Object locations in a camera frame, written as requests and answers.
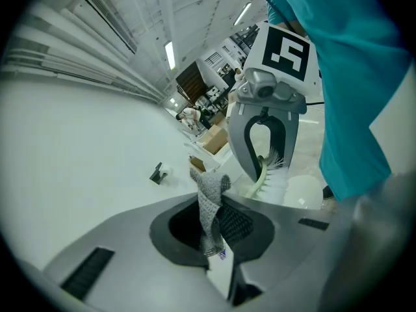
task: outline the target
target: black cable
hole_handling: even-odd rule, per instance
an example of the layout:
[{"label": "black cable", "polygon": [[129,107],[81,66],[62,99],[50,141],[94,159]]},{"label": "black cable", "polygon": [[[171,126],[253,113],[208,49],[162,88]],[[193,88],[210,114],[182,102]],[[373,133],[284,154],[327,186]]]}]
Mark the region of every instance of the black cable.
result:
[{"label": "black cable", "polygon": [[306,105],[318,105],[318,104],[325,104],[323,101],[316,101],[314,103],[306,103]]},{"label": "black cable", "polygon": [[283,13],[279,10],[278,7],[276,7],[272,1],[270,0],[266,0],[267,3],[273,8],[273,10],[282,18],[283,22],[286,24],[286,27],[288,28],[288,30],[294,32],[295,34],[298,34],[292,27],[292,25],[289,23],[289,21],[287,20],[287,18],[283,15]]}]

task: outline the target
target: person's arm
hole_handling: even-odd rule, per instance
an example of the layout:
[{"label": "person's arm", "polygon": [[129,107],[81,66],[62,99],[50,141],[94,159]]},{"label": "person's arm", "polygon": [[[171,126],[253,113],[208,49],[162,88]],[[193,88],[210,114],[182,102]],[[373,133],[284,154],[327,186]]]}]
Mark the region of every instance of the person's arm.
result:
[{"label": "person's arm", "polygon": [[192,119],[193,119],[195,122],[197,122],[197,121],[198,121],[198,116],[197,116],[197,114],[196,114],[196,110],[195,110],[195,109],[192,109]]},{"label": "person's arm", "polygon": [[[297,34],[303,36],[305,34],[304,28],[300,25],[299,21],[294,15],[293,9],[288,4],[286,0],[270,0],[273,5],[275,5],[280,12],[287,18],[293,29]],[[277,25],[278,27],[287,29],[286,24],[283,22],[283,19],[279,14],[277,14],[274,9],[267,4],[267,20],[270,24]]]},{"label": "person's arm", "polygon": [[405,78],[411,53],[377,0],[287,1],[315,44],[322,73],[322,175],[336,200],[361,195],[391,175],[369,126]]}]

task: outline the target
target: ceiling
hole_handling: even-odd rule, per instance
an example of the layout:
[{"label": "ceiling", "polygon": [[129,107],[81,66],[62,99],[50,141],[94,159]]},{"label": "ceiling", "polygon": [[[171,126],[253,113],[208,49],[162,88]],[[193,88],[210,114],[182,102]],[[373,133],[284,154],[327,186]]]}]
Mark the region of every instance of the ceiling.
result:
[{"label": "ceiling", "polygon": [[[110,0],[137,43],[130,66],[159,90],[204,51],[244,27],[266,19],[263,0]],[[252,5],[234,26],[245,4]],[[176,67],[171,70],[164,44],[172,41]]]}]

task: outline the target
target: white wall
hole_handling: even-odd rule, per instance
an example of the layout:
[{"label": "white wall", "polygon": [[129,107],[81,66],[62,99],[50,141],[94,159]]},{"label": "white wall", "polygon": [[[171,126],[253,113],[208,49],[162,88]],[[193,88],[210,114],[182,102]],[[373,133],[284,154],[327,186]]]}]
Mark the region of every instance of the white wall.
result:
[{"label": "white wall", "polygon": [[[196,191],[162,107],[35,76],[0,89],[0,225],[36,267],[112,215]],[[174,168],[164,186],[148,179],[159,161]]]},{"label": "white wall", "polygon": [[238,58],[247,57],[246,53],[238,47],[238,45],[233,42],[231,39],[226,38],[220,44],[220,47],[226,46],[230,51],[230,55],[238,61]]},{"label": "white wall", "polygon": [[[172,103],[170,99],[173,98],[175,100],[175,103]],[[187,107],[189,103],[186,101],[183,96],[175,91],[173,94],[171,94],[166,101],[163,103],[163,107],[169,110],[168,112],[171,115],[176,115],[177,113],[181,112],[185,107]]]},{"label": "white wall", "polygon": [[200,70],[203,81],[208,87],[216,86],[220,90],[228,88],[228,84],[204,60],[197,59],[196,65]]},{"label": "white wall", "polygon": [[226,64],[227,61],[224,60],[224,57],[222,56],[221,52],[219,52],[219,50],[217,49],[209,49],[208,51],[204,52],[201,56],[200,56],[200,60],[205,62],[205,59],[208,59],[211,55],[213,55],[214,53],[218,53],[221,56],[221,59],[218,59],[214,65],[209,66],[211,69],[213,69],[214,71],[217,71],[219,68],[223,68]]},{"label": "white wall", "polygon": [[228,53],[224,48],[222,48],[222,46],[218,46],[217,51],[222,55],[224,60],[227,61],[227,63],[233,70],[235,70],[235,68],[241,68],[240,62],[236,58],[234,58],[232,52]]}]

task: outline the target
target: black vent slot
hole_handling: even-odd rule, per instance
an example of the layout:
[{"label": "black vent slot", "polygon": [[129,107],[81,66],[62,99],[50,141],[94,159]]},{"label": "black vent slot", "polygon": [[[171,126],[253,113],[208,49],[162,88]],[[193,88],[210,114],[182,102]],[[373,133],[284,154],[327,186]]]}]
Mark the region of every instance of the black vent slot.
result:
[{"label": "black vent slot", "polygon": [[114,251],[96,248],[60,287],[79,300],[83,300],[113,255]]},{"label": "black vent slot", "polygon": [[325,231],[329,226],[329,223],[311,220],[310,218],[305,217],[301,218],[298,223],[303,224],[305,226],[311,226],[312,228],[320,229],[323,231]]}]

